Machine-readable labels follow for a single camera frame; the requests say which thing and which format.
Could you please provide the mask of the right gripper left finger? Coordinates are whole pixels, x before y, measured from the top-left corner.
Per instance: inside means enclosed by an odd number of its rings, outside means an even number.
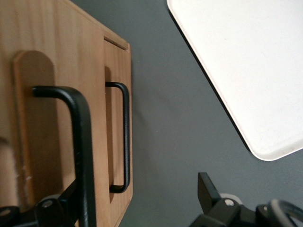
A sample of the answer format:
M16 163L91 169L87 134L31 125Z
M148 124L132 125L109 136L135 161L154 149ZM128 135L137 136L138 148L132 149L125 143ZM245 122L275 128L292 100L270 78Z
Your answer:
M35 206L39 227L74 227L79 220L76 182L58 197L49 197Z

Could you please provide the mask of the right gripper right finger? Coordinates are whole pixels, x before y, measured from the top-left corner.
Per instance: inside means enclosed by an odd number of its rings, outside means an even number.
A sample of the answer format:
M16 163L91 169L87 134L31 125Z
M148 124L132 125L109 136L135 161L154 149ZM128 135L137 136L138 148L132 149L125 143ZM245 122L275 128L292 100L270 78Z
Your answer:
M254 227L256 215L232 198L224 198L217 191L207 173L198 173L197 195L203 214L192 227Z

